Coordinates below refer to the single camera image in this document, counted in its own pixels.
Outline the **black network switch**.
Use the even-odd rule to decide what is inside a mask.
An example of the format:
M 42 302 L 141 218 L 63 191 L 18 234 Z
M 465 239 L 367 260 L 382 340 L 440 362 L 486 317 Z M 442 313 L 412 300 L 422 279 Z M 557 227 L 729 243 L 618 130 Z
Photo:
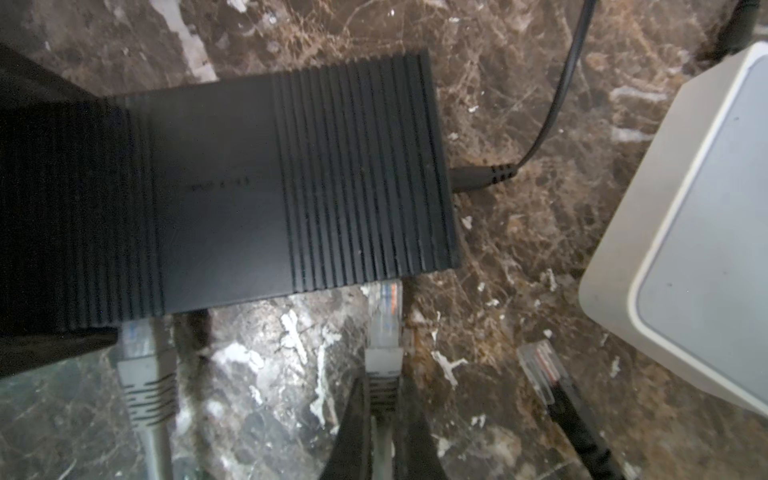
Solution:
M 459 264 L 426 52 L 1 107 L 1 332 Z

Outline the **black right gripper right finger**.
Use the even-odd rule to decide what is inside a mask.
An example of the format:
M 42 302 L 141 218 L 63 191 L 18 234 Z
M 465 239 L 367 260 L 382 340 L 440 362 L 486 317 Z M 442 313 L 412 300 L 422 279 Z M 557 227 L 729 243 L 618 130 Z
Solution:
M 406 375 L 399 379 L 393 440 L 395 479 L 447 479 L 418 388 Z

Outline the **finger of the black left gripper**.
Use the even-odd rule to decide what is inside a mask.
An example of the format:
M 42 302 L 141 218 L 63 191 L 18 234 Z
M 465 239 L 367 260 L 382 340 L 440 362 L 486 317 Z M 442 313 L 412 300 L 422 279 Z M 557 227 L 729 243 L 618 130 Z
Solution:
M 25 335 L 1 339 L 0 376 L 11 377 L 114 346 L 117 329 Z
M 94 100 L 95 95 L 1 45 L 1 107 Z

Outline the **white rectangular box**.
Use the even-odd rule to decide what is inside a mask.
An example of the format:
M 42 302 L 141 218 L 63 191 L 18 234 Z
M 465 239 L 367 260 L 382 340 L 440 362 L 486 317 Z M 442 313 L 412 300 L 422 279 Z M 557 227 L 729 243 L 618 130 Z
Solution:
M 584 313 L 697 388 L 767 411 L 767 45 L 685 83 L 579 286 Z

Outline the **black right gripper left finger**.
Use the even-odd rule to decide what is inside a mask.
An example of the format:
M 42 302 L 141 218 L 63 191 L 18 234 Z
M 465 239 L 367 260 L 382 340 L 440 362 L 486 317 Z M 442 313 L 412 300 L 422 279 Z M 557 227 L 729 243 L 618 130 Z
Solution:
M 366 375 L 361 375 L 353 382 L 342 422 L 320 480 L 371 478 L 371 423 L 369 380 Z

